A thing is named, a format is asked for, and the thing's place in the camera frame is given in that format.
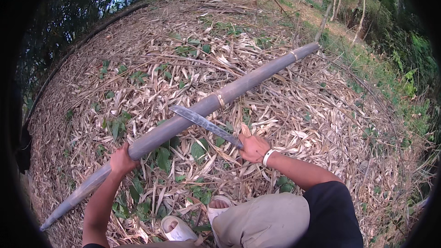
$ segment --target ground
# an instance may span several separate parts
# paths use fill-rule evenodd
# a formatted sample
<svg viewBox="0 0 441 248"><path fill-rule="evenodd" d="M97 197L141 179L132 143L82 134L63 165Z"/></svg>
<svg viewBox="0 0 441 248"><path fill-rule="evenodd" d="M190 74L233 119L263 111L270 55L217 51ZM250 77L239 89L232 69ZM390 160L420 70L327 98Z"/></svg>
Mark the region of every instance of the ground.
<svg viewBox="0 0 441 248"><path fill-rule="evenodd" d="M135 141L186 107L273 58L311 42L321 13L306 1L139 0L77 50L32 116L30 200L39 223L123 141ZM348 44L353 32L328 24ZM233 134L250 130L275 149L332 171L351 192L366 246L408 231L406 201L418 146L400 149L405 128L382 90L320 51L290 65L208 117ZM111 245L165 240L159 222L179 215L212 245L205 205L302 191L279 172L243 163L237 150L192 126L146 155L117 194ZM87 199L45 233L55 247L81 245Z"/></svg>

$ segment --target forearm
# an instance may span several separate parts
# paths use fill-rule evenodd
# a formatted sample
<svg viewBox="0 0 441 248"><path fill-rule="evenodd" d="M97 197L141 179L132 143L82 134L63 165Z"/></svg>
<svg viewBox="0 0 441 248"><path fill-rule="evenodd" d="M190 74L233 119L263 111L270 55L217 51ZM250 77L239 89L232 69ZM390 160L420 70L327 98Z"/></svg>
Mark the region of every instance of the forearm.
<svg viewBox="0 0 441 248"><path fill-rule="evenodd" d="M326 169L302 160L288 157L279 152L273 152L268 158L266 164L286 175L286 177L291 179L303 190L308 190L317 184L329 181L342 182L341 179Z"/></svg>
<svg viewBox="0 0 441 248"><path fill-rule="evenodd" d="M113 200L123 178L123 175L111 172L92 195L85 209L84 227L93 228L105 234Z"/></svg>

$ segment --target black shirt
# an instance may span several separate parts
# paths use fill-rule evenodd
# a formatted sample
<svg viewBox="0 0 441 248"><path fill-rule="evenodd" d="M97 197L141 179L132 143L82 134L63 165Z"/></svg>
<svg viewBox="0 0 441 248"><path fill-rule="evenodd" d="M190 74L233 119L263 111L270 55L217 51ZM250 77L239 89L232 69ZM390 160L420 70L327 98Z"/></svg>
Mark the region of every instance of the black shirt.
<svg viewBox="0 0 441 248"><path fill-rule="evenodd" d="M317 184L303 197L308 201L309 227L294 248L363 247L358 221L346 186L337 181ZM83 248L104 248L88 244Z"/></svg>

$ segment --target hand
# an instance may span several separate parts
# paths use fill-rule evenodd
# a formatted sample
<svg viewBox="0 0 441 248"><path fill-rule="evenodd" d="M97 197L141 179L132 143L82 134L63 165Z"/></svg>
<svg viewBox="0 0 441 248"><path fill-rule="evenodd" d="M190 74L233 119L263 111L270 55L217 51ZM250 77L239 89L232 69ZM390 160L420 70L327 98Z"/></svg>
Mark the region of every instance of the hand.
<svg viewBox="0 0 441 248"><path fill-rule="evenodd" d="M110 166L112 172L119 176L124 176L131 172L140 161L133 161L129 156L129 143L125 142L123 146L119 147L116 152L110 155Z"/></svg>
<svg viewBox="0 0 441 248"><path fill-rule="evenodd" d="M250 163L262 163L265 153L267 153L271 147L265 139L258 136L245 137L243 134L239 134L239 140L243 144L243 150L239 153L243 159Z"/></svg>

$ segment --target bracelet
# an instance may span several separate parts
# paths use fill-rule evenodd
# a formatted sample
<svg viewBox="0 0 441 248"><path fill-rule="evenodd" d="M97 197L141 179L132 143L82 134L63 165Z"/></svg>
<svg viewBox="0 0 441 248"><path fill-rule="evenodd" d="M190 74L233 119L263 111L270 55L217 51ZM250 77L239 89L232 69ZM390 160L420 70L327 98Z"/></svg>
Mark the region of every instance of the bracelet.
<svg viewBox="0 0 441 248"><path fill-rule="evenodd" d="M269 156L275 152L275 149L270 149L266 154L265 157L263 157L263 164L266 166L266 162L268 161Z"/></svg>

